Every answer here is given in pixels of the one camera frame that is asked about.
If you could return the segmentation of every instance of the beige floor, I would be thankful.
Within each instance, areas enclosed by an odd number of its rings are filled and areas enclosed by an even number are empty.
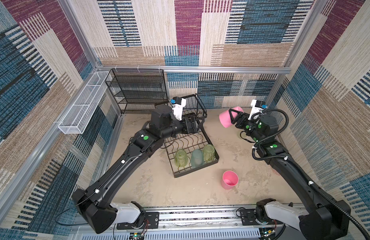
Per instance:
[[[218,115],[223,109],[208,110],[206,133],[220,155],[217,164],[174,178],[164,149],[159,149],[141,165],[115,195],[114,202],[136,201],[149,206],[255,204],[268,197],[281,203],[301,203],[294,191],[264,161],[251,157],[251,146],[240,139],[240,129],[224,128]],[[127,142],[150,119],[150,115],[129,114],[112,159],[114,163],[125,151]],[[237,173],[238,185],[225,190],[221,177],[226,170]]]

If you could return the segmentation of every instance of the pink plastic cup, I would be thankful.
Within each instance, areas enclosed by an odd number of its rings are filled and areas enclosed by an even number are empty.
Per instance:
[[[240,112],[244,111],[244,110],[242,110],[241,107],[238,107],[238,106],[234,107],[233,109],[237,110],[237,111],[240,111]],[[232,116],[233,116],[233,118],[235,118],[237,116],[237,113],[232,112]],[[220,114],[220,122],[221,122],[222,126],[224,126],[224,127],[230,127],[231,125],[233,125],[231,120],[230,120],[229,110],[226,110],[225,112]]]
[[[238,176],[234,171],[226,171],[222,174],[221,186],[226,189],[232,189],[238,183]]]

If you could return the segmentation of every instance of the white arm segment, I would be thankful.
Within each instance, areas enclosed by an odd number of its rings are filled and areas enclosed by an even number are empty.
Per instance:
[[[257,100],[252,100],[250,103],[250,106],[252,106],[252,110],[250,111],[249,120],[252,119],[253,114],[259,113],[260,111],[264,110],[263,108],[257,108],[256,107]]]
[[[186,99],[181,98],[181,104],[173,104],[173,115],[176,117],[177,120],[182,120],[182,109],[186,106]]]
[[[113,224],[121,222],[134,223],[141,213],[140,209],[133,203],[116,204],[112,202],[111,206],[117,209],[117,215]]]
[[[269,218],[280,220],[299,231],[301,229],[298,216],[309,214],[306,210],[290,207],[277,201],[267,203],[265,211]]]

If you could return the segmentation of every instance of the carpet-textured wall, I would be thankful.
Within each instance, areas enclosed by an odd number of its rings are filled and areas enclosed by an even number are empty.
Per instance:
[[[313,0],[72,0],[103,65],[280,67]],[[171,97],[207,108],[265,99],[277,75],[168,73]]]
[[[370,0],[328,1],[275,106],[294,159],[370,233]]]
[[[0,194],[91,69],[56,0],[0,1]],[[59,136],[0,226],[0,239],[67,235],[53,218],[96,175],[115,116],[104,96],[84,134]]]
[[[74,205],[71,195],[77,188],[95,181],[116,119],[104,94],[83,134],[59,135],[0,225],[0,240],[67,239],[70,227],[57,224],[56,215]],[[76,214],[72,209],[58,221],[73,224]]]

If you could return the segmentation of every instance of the black wire rack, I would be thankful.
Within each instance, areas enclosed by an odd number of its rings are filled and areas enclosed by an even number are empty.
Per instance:
[[[106,84],[121,113],[150,114],[155,103],[167,101],[163,70],[111,69]]]
[[[183,117],[186,115],[196,115],[198,119],[201,119],[201,120],[207,117],[207,111],[197,94],[188,95],[182,98],[185,98],[187,100],[187,104],[183,108],[183,113],[182,113]],[[200,170],[204,167],[216,164],[218,160],[220,159],[216,150],[215,150],[215,157],[212,161],[210,162],[204,161],[204,164],[199,167],[192,167],[190,163],[192,152],[196,149],[203,150],[203,148],[207,144],[213,145],[208,135],[206,134],[203,126],[200,127],[197,133],[178,134],[177,138],[173,138],[173,137],[167,138],[164,141],[164,147],[166,147],[166,153],[168,154],[170,166],[172,167],[174,177],[181,177],[191,172]],[[188,156],[188,164],[185,167],[177,167],[174,163],[175,154],[180,149],[183,149],[187,153],[187,156]]]

